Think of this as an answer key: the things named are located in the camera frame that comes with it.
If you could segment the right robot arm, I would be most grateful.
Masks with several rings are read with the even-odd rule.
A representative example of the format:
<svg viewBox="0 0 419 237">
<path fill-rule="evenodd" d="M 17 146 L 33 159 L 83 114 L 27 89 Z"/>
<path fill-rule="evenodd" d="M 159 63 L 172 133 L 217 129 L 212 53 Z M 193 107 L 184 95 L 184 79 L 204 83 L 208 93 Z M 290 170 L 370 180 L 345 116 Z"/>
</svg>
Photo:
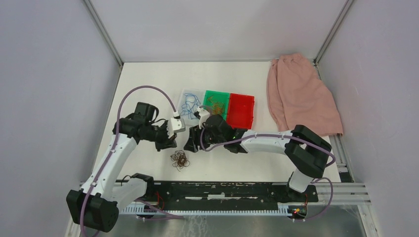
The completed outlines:
<svg viewBox="0 0 419 237">
<path fill-rule="evenodd" d="M 299 201 L 311 182 L 320 179 L 335 158 L 332 148 L 322 137 L 304 125 L 283 132 L 258 133 L 244 128 L 233 128 L 220 115 L 189 129 L 184 150 L 196 153 L 223 146 L 234 154 L 266 152 L 287 156 L 296 167 L 285 188 L 286 197 Z"/>
</svg>

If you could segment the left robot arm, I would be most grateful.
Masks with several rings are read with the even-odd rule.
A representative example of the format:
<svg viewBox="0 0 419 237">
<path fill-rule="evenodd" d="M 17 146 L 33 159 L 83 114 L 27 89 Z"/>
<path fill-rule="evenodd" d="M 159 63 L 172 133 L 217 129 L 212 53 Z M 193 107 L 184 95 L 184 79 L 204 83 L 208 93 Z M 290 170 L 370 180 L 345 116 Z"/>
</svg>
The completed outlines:
<svg viewBox="0 0 419 237">
<path fill-rule="evenodd" d="M 185 131 L 184 120 L 174 112 L 173 118 L 158 126 L 154 124 L 158 114 L 157 107 L 139 102 L 134 113 L 117 120 L 111 143 L 99 165 L 78 191 L 70 190 L 67 194 L 74 223 L 107 233 L 115 226 L 120 211 L 135 199 L 148 201 L 155 196 L 154 179 L 148 175 L 136 173 L 120 188 L 114 185 L 141 140 L 153 142 L 157 151 L 177 146 L 176 135 Z"/>
</svg>

